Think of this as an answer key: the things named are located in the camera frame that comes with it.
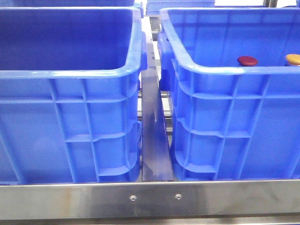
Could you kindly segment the red mushroom push button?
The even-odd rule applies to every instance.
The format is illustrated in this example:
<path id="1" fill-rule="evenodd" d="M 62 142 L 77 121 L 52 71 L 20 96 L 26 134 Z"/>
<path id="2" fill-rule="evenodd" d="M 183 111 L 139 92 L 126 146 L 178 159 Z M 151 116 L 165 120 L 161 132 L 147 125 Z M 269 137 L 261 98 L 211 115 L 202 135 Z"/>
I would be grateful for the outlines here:
<path id="1" fill-rule="evenodd" d="M 252 56 L 240 56 L 237 61 L 243 67 L 253 67 L 258 64 L 258 60 Z"/>

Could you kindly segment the yellow mushroom push button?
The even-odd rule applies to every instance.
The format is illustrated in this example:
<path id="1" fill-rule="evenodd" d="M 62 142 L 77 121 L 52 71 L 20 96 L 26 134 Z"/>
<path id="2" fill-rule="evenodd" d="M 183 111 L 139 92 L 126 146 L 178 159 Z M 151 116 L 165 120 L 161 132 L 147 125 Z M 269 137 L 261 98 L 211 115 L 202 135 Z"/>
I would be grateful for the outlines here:
<path id="1" fill-rule="evenodd" d="M 299 54 L 288 54 L 285 56 L 286 66 L 299 66 L 300 55 Z"/>

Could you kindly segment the steel divider bar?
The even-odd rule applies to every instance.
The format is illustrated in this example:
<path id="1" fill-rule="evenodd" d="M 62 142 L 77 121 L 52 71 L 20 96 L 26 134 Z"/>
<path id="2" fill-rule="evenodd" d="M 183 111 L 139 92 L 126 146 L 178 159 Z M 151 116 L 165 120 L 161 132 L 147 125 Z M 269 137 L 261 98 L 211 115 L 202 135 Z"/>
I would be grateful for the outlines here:
<path id="1" fill-rule="evenodd" d="M 142 180 L 173 181 L 151 34 L 146 36 L 146 49 L 148 68 L 142 71 Z"/>

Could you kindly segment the right front blue bin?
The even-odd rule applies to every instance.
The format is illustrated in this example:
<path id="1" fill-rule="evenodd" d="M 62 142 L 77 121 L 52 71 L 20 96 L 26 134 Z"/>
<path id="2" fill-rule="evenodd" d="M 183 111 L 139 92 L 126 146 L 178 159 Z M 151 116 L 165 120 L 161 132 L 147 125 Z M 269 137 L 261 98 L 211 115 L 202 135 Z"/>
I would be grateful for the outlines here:
<path id="1" fill-rule="evenodd" d="M 171 158 L 181 181 L 300 177 L 298 8 L 164 8 Z M 240 56 L 258 60 L 241 66 Z"/>

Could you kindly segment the blue bin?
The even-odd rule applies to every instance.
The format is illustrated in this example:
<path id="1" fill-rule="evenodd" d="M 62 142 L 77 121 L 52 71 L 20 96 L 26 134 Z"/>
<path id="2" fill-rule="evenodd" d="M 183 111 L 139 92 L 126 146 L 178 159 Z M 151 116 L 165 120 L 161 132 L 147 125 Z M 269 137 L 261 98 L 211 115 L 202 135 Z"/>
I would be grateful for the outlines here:
<path id="1" fill-rule="evenodd" d="M 1 184 L 136 181 L 146 68 L 139 9 L 2 7 Z"/>
<path id="2" fill-rule="evenodd" d="M 146 15 L 159 15 L 159 11 L 163 8 L 210 8 L 214 6 L 214 0 L 148 0 Z"/>
<path id="3" fill-rule="evenodd" d="M 300 177 L 298 8 L 164 8 L 171 158 L 181 181 Z M 241 66 L 240 56 L 258 60 Z"/>
<path id="4" fill-rule="evenodd" d="M 1 7 L 134 7 L 144 17 L 141 0 L 0 0 Z"/>

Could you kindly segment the left front blue bin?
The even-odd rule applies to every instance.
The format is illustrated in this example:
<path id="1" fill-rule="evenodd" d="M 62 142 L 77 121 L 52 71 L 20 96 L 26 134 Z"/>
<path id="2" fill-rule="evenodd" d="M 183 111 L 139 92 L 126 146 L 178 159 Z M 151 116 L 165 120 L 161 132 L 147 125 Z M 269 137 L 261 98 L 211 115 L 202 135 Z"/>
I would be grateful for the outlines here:
<path id="1" fill-rule="evenodd" d="M 136 181 L 146 68 L 139 9 L 2 7 L 1 184 Z"/>

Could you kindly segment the rear centre blue bin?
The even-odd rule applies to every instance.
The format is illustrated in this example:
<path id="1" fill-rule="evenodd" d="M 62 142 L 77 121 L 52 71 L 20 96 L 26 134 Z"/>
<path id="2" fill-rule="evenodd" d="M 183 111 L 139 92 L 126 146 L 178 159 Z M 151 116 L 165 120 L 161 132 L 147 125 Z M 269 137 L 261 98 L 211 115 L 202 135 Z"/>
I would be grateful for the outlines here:
<path id="1" fill-rule="evenodd" d="M 163 8 L 210 8 L 214 6 L 214 0 L 148 0 L 146 15 L 159 15 L 159 11 Z"/>

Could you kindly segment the rear left blue bin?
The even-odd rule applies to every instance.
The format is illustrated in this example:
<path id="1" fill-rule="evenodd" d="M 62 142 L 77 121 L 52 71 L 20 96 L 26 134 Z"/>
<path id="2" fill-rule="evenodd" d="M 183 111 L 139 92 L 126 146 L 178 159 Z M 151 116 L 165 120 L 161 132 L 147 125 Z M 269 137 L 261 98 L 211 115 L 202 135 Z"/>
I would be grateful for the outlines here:
<path id="1" fill-rule="evenodd" d="M 141 0 L 0 0 L 1 7 L 134 7 L 144 17 Z"/>

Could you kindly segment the steel front shelf rail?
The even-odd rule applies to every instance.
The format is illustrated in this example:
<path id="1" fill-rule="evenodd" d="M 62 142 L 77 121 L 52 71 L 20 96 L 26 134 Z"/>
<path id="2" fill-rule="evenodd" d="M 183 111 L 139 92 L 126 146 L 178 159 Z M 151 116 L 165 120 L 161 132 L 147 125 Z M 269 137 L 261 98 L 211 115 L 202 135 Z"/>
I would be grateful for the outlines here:
<path id="1" fill-rule="evenodd" d="M 1 186 L 2 220 L 299 214 L 299 180 Z"/>

